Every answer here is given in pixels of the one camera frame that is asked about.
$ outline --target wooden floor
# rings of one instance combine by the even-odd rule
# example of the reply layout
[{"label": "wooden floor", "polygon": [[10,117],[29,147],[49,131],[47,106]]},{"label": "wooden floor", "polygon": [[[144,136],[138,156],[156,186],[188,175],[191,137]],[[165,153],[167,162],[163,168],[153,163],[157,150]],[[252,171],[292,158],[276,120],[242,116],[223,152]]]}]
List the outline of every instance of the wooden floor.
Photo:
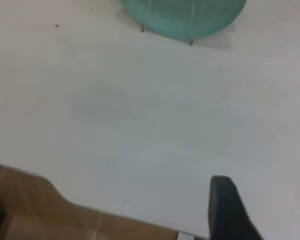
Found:
[{"label": "wooden floor", "polygon": [[176,240],[178,233],[67,202],[52,184],[0,171],[0,198],[12,216],[4,240]]}]

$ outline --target teal plastic bowl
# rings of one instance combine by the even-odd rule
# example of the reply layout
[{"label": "teal plastic bowl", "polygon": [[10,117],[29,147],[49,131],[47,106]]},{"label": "teal plastic bowl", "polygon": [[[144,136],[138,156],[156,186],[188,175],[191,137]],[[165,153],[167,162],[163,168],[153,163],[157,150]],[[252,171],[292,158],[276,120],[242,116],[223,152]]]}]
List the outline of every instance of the teal plastic bowl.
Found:
[{"label": "teal plastic bowl", "polygon": [[201,39],[221,31],[240,14],[246,0],[121,0],[146,28],[173,38]]}]

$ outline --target teal bowl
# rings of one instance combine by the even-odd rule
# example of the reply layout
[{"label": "teal bowl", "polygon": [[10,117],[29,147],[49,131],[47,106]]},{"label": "teal bowl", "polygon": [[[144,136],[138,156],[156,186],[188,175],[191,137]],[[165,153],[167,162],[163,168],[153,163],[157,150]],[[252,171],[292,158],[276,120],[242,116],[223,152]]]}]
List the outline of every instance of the teal bowl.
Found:
[{"label": "teal bowl", "polygon": [[189,39],[191,32],[193,40],[229,26],[246,4],[246,0],[196,0],[195,5],[194,0],[150,1],[121,0],[128,12],[147,29],[178,39]]}]

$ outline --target brown wooden surface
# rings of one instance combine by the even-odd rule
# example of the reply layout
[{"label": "brown wooden surface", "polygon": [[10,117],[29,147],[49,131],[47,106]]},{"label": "brown wooden surface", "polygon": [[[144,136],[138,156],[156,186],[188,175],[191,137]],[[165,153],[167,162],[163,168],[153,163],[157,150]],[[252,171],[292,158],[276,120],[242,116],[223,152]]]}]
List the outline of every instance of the brown wooden surface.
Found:
[{"label": "brown wooden surface", "polygon": [[173,230],[71,204],[49,181],[11,169],[0,172],[0,198],[13,216],[4,240],[176,240],[178,236]]}]

